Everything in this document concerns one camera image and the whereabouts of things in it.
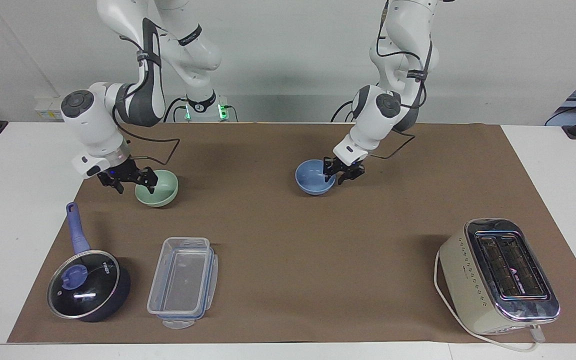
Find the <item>brown table mat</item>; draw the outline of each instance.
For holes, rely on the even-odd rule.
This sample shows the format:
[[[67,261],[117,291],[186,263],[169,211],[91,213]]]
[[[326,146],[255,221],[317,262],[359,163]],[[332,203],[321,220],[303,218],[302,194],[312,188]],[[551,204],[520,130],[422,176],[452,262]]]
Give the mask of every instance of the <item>brown table mat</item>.
[[[348,126],[130,129],[181,137],[167,166],[180,180],[177,198],[153,209],[137,202],[134,186],[119,195],[96,178],[76,197],[92,248],[130,271],[126,303],[101,323],[50,312],[46,287],[72,255],[64,224],[9,342],[477,342],[435,291],[435,253],[466,221],[503,217],[522,228],[560,301],[560,319],[543,327],[547,341],[576,343],[576,258],[499,126],[416,125],[417,139],[396,156],[368,158],[365,175],[318,197],[297,187],[295,168],[331,155]],[[378,153],[404,140],[392,133]],[[165,159],[170,144],[133,139],[131,147],[135,156]],[[146,310],[168,237],[206,237],[219,255],[212,308],[185,330],[164,327]],[[495,339],[531,341],[528,331]]]

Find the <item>blue bowl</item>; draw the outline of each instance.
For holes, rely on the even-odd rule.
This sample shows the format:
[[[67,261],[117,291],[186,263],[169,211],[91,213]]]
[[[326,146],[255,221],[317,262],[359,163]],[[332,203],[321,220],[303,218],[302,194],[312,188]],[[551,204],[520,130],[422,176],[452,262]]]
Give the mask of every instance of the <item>blue bowl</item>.
[[[306,160],[297,166],[294,172],[294,179],[297,185],[306,194],[318,196],[325,194],[335,184],[337,176],[332,175],[326,181],[324,175],[324,161],[319,159]]]

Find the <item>pot handle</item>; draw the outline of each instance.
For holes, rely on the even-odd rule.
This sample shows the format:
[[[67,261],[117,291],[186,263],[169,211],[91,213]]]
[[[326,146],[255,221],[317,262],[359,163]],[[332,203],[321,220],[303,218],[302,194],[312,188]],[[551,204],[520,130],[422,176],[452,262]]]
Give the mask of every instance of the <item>pot handle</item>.
[[[77,203],[71,202],[66,205],[66,219],[68,220],[68,230],[70,230],[70,241],[75,254],[90,250],[90,245],[82,229],[82,219],[80,218],[80,208]]]

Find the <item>white wall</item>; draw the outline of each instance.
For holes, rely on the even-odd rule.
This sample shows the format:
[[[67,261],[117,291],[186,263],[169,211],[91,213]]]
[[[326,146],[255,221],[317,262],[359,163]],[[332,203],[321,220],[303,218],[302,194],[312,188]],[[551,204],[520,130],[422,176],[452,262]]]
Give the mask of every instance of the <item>white wall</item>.
[[[327,121],[377,80],[368,48],[383,0],[189,6],[222,49],[214,84],[242,119]],[[0,0],[0,19],[2,118],[36,120],[32,98],[50,96],[51,87],[63,96],[97,81],[137,79],[135,49],[103,25],[94,0]],[[422,122],[538,125],[576,88],[576,0],[441,3],[432,37],[441,60],[427,82]],[[164,89],[184,93],[169,68]]]

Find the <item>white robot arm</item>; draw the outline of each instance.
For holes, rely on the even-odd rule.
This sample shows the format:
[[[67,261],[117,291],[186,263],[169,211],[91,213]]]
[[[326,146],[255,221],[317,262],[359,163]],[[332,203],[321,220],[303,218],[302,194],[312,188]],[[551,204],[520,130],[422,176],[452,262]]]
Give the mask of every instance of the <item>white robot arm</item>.
[[[123,40],[137,48],[139,82],[96,82],[74,91],[61,103],[64,121],[85,145],[73,164],[85,178],[94,175],[104,186],[123,192],[121,182],[133,182],[154,191],[157,177],[149,167],[140,170],[117,128],[116,116],[129,124],[153,126],[165,115],[162,59],[185,82],[187,100],[196,117],[221,119],[208,71],[221,63],[220,51],[201,36],[192,21],[187,0],[155,0],[163,29],[147,18],[148,0],[97,0],[100,18]]]
[[[378,86],[367,85],[352,101],[356,124],[324,158],[324,173],[342,172],[338,183],[364,173],[362,162],[391,131],[404,132],[417,121],[426,100],[425,80],[439,61],[430,30],[437,3],[442,0],[386,1],[379,35],[370,59],[379,70]],[[388,36],[382,37],[382,29]]]

